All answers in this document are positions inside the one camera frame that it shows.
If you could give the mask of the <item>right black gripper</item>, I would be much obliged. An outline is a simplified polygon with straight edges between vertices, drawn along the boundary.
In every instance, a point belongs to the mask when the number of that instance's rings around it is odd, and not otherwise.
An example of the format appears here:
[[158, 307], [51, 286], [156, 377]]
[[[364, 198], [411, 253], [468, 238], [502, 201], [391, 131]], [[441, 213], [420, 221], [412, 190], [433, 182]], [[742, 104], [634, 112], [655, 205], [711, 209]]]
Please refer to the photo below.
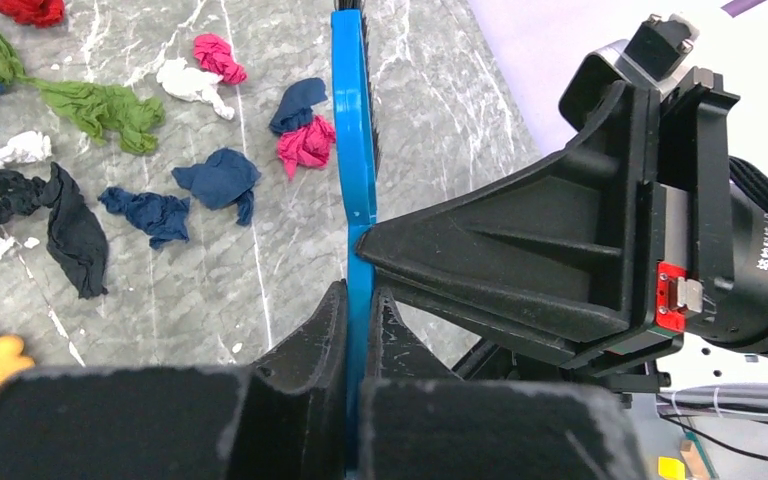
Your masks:
[[768, 177], [728, 152], [737, 103], [718, 73], [682, 64], [697, 39], [685, 18], [652, 15], [627, 41], [588, 54], [559, 110], [578, 157], [597, 147], [618, 162], [601, 203], [633, 250], [633, 300], [624, 333], [589, 344], [571, 370], [592, 377], [654, 371], [688, 335], [768, 359]]

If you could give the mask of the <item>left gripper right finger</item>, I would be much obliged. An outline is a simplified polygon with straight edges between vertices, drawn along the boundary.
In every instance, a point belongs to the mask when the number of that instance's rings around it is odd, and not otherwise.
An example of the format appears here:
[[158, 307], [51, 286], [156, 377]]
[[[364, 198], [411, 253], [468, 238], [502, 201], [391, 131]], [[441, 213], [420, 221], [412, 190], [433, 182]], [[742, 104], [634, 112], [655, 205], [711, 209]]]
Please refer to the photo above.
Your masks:
[[376, 291], [365, 380], [365, 477], [441, 479], [445, 408], [434, 390], [457, 378], [404, 323], [388, 289]]

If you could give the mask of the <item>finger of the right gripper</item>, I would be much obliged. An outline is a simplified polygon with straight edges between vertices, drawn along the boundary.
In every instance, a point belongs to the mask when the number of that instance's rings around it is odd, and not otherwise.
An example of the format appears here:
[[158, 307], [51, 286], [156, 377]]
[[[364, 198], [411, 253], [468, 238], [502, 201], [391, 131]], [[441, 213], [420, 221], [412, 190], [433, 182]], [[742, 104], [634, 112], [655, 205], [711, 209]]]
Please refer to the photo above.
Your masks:
[[655, 133], [655, 93], [617, 81], [564, 149], [371, 227], [356, 254], [399, 302], [565, 364], [640, 324], [638, 190]]

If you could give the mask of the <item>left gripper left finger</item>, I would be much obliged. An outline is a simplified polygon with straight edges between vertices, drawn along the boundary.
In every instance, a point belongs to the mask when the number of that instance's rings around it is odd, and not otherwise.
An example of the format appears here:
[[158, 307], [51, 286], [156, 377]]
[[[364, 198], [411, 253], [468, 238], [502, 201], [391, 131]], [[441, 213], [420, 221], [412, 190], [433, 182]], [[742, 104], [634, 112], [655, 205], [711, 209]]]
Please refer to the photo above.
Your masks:
[[343, 477], [347, 324], [341, 280], [253, 365], [244, 407], [246, 479]]

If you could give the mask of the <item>blue hand brush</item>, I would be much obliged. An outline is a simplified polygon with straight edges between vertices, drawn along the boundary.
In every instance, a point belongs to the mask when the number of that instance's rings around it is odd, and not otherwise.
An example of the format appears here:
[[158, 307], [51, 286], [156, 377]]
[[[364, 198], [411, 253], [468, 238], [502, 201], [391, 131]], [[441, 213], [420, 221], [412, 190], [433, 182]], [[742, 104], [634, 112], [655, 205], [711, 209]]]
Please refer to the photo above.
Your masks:
[[377, 221], [377, 130], [373, 121], [363, 7], [362, 1], [337, 1], [331, 15], [337, 165], [348, 240], [347, 479], [360, 477], [360, 385], [365, 371], [375, 288], [374, 267], [355, 253], [356, 242]]

